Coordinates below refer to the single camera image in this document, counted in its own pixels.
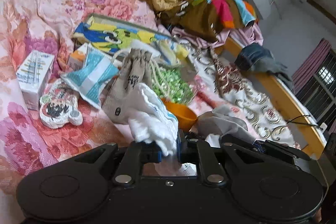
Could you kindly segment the orange plastic bowl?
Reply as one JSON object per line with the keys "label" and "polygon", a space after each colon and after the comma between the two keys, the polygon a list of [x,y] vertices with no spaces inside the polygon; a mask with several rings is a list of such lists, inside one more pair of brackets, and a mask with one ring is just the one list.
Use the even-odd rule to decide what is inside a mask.
{"label": "orange plastic bowl", "polygon": [[179,129],[184,132],[189,132],[193,125],[196,124],[198,120],[197,115],[186,105],[173,103],[165,99],[162,99],[162,102],[167,110],[176,116]]}

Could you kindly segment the grey cloth mask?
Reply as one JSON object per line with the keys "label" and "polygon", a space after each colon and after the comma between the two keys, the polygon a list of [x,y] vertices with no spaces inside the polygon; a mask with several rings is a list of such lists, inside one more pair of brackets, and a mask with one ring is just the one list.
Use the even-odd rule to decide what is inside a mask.
{"label": "grey cloth mask", "polygon": [[234,137],[253,144],[257,134],[249,125],[244,114],[236,107],[219,106],[198,116],[195,125],[197,133],[205,139],[211,147],[219,148],[220,139],[231,134]]}

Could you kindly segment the bag of green pieces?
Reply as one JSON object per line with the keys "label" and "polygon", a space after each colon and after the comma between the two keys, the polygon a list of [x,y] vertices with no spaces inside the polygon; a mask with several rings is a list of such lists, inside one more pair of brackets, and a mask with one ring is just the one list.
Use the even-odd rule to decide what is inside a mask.
{"label": "bag of green pieces", "polygon": [[154,61],[150,62],[153,91],[166,101],[188,105],[194,91],[190,84],[182,79],[178,69],[160,67]]}

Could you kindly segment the grey drawstring burlap pouch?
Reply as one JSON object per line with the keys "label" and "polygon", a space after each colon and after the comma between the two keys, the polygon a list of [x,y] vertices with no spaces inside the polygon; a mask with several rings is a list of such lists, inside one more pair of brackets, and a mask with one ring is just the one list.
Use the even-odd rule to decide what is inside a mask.
{"label": "grey drawstring burlap pouch", "polygon": [[132,48],[124,58],[118,77],[102,105],[102,110],[113,123],[126,123],[122,117],[126,98],[138,83],[147,84],[151,88],[151,56],[149,51]]}

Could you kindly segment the blue white wipes packet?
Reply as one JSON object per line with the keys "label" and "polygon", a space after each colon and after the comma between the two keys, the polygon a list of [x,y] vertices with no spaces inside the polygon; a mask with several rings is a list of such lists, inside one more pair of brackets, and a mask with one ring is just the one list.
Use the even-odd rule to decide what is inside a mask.
{"label": "blue white wipes packet", "polygon": [[96,109],[101,109],[100,94],[117,74],[114,59],[100,51],[87,52],[81,69],[63,73],[61,79],[83,100]]}

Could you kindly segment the white gold brocade cloth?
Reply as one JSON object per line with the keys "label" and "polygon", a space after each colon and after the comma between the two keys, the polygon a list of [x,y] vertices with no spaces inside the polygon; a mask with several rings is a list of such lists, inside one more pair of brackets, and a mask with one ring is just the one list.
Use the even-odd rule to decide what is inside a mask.
{"label": "white gold brocade cloth", "polygon": [[234,64],[214,51],[193,46],[189,50],[189,57],[198,70],[196,95],[189,104],[195,114],[202,115],[223,106],[227,115],[247,124],[253,138],[301,148],[269,97],[256,90]]}

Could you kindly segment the barred window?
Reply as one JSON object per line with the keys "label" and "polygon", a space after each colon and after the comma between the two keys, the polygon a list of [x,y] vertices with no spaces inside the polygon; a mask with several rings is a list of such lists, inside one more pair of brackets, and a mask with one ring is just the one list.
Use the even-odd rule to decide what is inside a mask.
{"label": "barred window", "polygon": [[330,50],[316,72],[296,95],[317,124],[327,125],[329,133],[335,132],[335,69],[335,51]]}

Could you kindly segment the pink window curtain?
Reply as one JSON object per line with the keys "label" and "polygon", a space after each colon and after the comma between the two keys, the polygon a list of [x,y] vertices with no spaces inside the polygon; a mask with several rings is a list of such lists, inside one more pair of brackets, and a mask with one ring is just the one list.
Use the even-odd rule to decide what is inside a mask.
{"label": "pink window curtain", "polygon": [[302,65],[294,72],[292,75],[294,94],[297,94],[315,74],[330,50],[330,42],[322,39]]}

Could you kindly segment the blue denim jeans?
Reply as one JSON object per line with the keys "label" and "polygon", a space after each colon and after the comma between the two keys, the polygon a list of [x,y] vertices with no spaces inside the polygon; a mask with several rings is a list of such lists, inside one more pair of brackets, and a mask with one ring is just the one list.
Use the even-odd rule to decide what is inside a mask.
{"label": "blue denim jeans", "polygon": [[275,60],[272,52],[258,43],[244,47],[238,54],[235,65],[242,71],[269,73],[280,79],[290,90],[294,90],[288,67]]}

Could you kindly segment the cartoon character plush pad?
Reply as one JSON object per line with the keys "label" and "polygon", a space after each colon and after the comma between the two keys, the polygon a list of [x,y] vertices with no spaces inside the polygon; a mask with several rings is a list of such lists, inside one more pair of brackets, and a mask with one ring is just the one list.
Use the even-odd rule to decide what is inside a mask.
{"label": "cartoon character plush pad", "polygon": [[39,115],[42,124],[51,129],[70,123],[79,126],[83,115],[78,110],[79,93],[72,90],[62,79],[56,80],[48,93],[41,96]]}

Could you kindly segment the orange white medicine box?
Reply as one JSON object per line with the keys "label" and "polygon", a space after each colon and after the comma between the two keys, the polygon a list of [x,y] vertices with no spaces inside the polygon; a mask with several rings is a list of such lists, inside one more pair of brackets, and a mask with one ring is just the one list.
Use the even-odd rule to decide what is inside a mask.
{"label": "orange white medicine box", "polygon": [[87,54],[88,43],[82,44],[78,49],[70,54],[68,58],[67,65],[73,71],[78,71],[83,67],[86,54]]}

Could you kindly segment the cartoon frog towel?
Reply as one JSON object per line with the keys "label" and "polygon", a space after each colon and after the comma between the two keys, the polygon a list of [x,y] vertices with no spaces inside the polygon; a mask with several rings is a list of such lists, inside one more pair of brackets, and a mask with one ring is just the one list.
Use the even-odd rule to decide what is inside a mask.
{"label": "cartoon frog towel", "polygon": [[156,48],[155,42],[161,39],[177,43],[177,40],[171,36],[136,24],[119,22],[105,24],[94,21],[80,23],[74,31],[72,39],[81,44],[92,43],[98,50],[110,55],[119,50],[130,48],[131,42],[134,40],[154,48]]}

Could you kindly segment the colourful brown patchwork garment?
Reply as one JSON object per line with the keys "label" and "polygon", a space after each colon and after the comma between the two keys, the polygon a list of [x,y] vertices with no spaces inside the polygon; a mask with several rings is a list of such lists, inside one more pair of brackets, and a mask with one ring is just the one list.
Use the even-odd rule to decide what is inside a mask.
{"label": "colourful brown patchwork garment", "polygon": [[243,29],[258,21],[246,0],[185,0],[160,12],[159,19],[169,31],[179,28],[208,42],[215,42],[223,30]]}

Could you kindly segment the grey shallow cardboard box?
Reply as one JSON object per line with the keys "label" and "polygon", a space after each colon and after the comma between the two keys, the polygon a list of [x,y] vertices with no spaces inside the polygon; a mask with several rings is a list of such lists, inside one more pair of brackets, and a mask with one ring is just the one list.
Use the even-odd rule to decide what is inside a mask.
{"label": "grey shallow cardboard box", "polygon": [[132,48],[146,50],[153,58],[172,66],[183,63],[189,55],[189,51],[170,35],[99,14],[89,14],[76,27],[72,38],[81,44],[91,43],[109,55]]}

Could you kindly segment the white blue medicine box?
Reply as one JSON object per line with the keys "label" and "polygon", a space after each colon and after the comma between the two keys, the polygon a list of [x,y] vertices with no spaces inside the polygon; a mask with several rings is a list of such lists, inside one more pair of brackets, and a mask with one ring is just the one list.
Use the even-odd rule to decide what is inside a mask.
{"label": "white blue medicine box", "polygon": [[17,79],[28,109],[39,110],[39,99],[49,82],[54,55],[33,50],[17,70]]}

